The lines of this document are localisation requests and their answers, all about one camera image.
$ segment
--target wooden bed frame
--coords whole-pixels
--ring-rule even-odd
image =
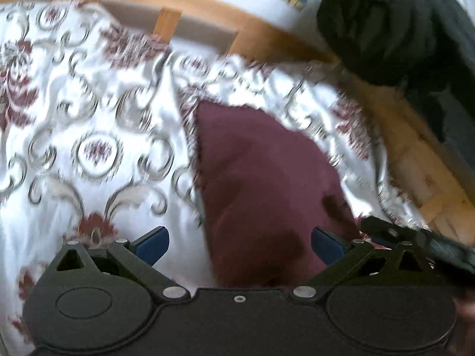
[[[227,50],[266,61],[275,50],[293,60],[336,61],[282,30],[217,0],[114,0],[157,8],[154,33],[169,41],[182,15],[212,23],[236,35]],[[356,79],[357,98],[382,127],[395,178],[433,230],[475,244],[475,185],[463,163],[436,141],[400,93]]]

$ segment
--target blue gripper pad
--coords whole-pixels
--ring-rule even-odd
[[[313,252],[327,265],[331,266],[343,258],[351,244],[337,235],[316,227],[312,231]]]
[[[168,230],[163,226],[159,226],[138,240],[131,242],[129,250],[143,262],[153,266],[163,254],[167,253],[169,245],[170,235]]]

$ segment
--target maroon cloth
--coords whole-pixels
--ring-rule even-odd
[[[314,227],[359,238],[336,170],[307,137],[263,111],[201,102],[199,180],[223,287],[294,286],[325,269]]]

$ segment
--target white floral bedsheet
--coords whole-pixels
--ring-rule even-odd
[[[92,247],[156,226],[155,268],[215,285],[193,186],[199,100],[249,105],[328,154],[356,218],[423,226],[390,184],[386,150],[319,63],[268,66],[173,52],[83,1],[0,4],[0,334],[33,350],[22,307],[67,240]]]

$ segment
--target pillowcase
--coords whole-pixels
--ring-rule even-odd
[[[263,111],[202,101],[199,184],[222,287],[296,286],[325,269],[314,227],[360,238],[324,153]]]

